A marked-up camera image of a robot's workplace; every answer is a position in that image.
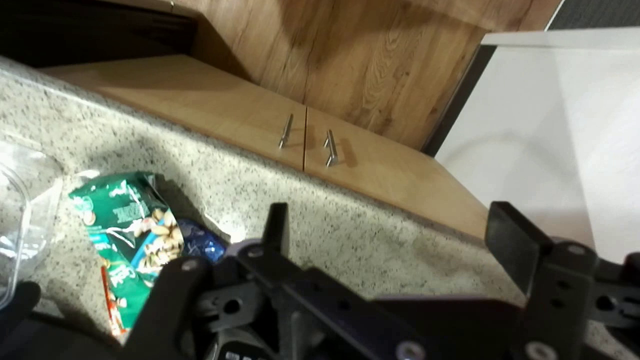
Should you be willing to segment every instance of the wooden panel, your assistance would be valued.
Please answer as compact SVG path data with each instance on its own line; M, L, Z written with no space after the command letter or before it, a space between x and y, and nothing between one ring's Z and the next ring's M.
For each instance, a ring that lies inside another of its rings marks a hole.
M326 130L339 150L333 168L324 168ZM313 107L304 172L485 239L486 208L436 160Z
M302 168L302 103L188 56L48 67L53 76L102 91L175 124ZM294 114L289 146L281 134Z
M420 148L488 30L540 30L558 0L207 0L197 56Z

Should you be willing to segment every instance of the granite countertop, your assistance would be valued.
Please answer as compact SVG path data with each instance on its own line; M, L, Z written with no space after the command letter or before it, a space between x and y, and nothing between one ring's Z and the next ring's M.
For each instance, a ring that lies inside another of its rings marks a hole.
M86 169L158 172L233 242L260 235L268 206L289 201L292 259L366 298L525 299L485 244L2 58L0 138L57 158L67 172L64 193ZM30 278L69 318L109 328L98 255L67 199Z

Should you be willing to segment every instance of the bolt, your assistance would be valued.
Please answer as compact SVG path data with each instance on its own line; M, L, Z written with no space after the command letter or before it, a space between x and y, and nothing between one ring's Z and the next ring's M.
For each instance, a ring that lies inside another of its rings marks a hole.
M557 350L545 341L528 341L525 350L531 360L558 360Z
M263 245L254 245L254 247L251 247L247 254L249 254L251 258L260 258L260 255L264 255L264 250L263 250Z
M568 250L570 254L586 254L586 250L585 250L583 245L579 245L579 244L570 244L567 250Z
M424 348L417 341L400 341L396 348L398 360L424 360Z
M197 268L199 268L199 259L195 259L195 258L182 262L182 270L185 271L190 271L190 270L197 270Z

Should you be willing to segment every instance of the wooden cabinet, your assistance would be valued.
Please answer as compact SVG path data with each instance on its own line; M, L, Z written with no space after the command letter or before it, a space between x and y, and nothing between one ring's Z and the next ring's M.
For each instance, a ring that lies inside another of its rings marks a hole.
M307 107L195 58L118 60L46 71L185 127L302 168ZM289 144L278 150L290 115Z
M48 67L53 76L317 177L485 238L486 208L438 161L187 56ZM284 150L278 140L292 120ZM326 168L326 132L339 160Z
M326 132L339 160L328 168ZM408 209L420 217L485 238L486 208L423 151L308 107L304 172Z

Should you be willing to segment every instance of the snack bag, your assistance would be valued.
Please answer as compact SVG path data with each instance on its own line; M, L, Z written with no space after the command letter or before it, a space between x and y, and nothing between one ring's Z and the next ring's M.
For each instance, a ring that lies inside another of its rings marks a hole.
M102 276L102 289L104 289L104 302L107 302L109 328L112 329L114 338L125 341L126 335L128 335L128 329L122 324L118 299L114 295L114 289L112 289L112 284L109 280L109 271L107 271L104 265L100 265L100 276Z
M154 173L95 177L70 191L89 226L89 239L104 259L120 322L131 329L162 265L182 255L185 239Z

